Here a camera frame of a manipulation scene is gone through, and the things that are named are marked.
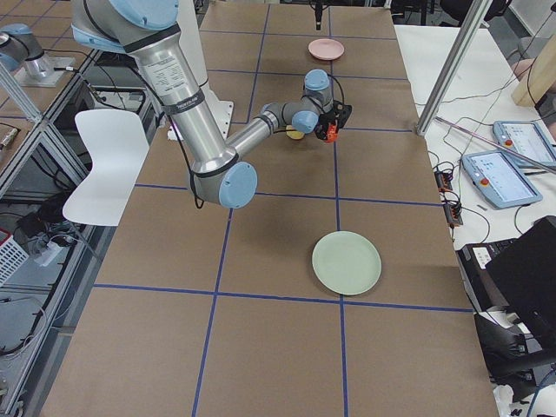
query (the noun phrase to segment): white basket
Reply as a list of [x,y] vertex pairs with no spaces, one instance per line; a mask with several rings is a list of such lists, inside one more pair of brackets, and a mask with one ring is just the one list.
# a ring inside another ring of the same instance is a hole
[[14,236],[0,228],[0,287],[29,258],[29,255],[14,241]]

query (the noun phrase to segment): plate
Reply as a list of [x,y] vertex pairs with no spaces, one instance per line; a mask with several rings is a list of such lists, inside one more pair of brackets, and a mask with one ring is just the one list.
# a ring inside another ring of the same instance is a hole
[[335,293],[357,295],[379,280],[381,257],[365,237],[347,231],[333,232],[314,246],[313,270]]
[[315,58],[333,61],[344,53],[344,45],[334,39],[316,39],[309,44],[309,52]]

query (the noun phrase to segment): white chair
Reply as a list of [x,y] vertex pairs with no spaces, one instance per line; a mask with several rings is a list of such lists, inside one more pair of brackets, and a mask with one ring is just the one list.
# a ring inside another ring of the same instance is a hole
[[63,216],[117,226],[149,151],[141,119],[130,111],[94,109],[78,113],[76,126],[93,168],[64,204]]

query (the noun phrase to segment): yellow object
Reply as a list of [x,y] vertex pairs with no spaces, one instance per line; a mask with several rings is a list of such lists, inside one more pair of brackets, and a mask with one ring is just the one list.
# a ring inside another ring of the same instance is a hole
[[303,137],[305,136],[303,132],[300,132],[299,130],[295,130],[294,127],[290,125],[286,127],[286,135],[288,135],[288,137],[291,137],[296,141],[303,139]]

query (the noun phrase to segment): black monitor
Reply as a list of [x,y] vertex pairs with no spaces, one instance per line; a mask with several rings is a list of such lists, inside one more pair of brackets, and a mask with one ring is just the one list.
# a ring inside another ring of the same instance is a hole
[[556,216],[543,217],[486,270],[544,348],[556,348]]

